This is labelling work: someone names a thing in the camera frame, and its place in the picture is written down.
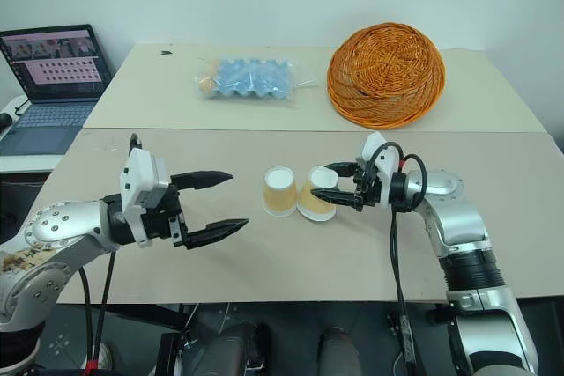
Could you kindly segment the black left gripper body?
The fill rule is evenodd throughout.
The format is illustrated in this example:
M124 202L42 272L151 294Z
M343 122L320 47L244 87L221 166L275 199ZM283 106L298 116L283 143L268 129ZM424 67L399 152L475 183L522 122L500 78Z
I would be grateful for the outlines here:
M188 227L183 216L180 194L175 184L170 184L154 207L148 207L141 216L149 240L171 239L175 247L184 247Z

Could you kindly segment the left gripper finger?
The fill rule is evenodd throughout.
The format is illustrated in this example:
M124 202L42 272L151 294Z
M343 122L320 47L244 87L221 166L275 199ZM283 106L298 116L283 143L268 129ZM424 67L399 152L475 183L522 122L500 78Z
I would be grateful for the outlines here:
M249 222L248 218L226 219L208 224L204 229L182 236L182 244L188 249L204 247L222 241L238 232Z
M215 187L233 178L230 173L221 171L194 171L188 173L178 173L170 177L171 185L175 190L184 189L205 189Z

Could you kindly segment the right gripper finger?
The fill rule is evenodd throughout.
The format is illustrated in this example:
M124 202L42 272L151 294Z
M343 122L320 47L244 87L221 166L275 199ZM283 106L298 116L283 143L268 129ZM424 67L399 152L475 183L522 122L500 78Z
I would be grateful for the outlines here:
M341 191L338 188L313 188L310 193L324 202L342 205L347 207L355 207L356 195L352 192Z
M357 173L356 162L334 162L325 167L334 171L339 178L350 178Z

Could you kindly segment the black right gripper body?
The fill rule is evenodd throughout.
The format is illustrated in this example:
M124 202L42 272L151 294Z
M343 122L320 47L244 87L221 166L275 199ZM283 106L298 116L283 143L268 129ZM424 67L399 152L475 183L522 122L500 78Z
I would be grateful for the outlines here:
M353 208L361 212L365 206L374 207L380 202L381 182L377 167L364 159L356 159L353 173L355 184Z

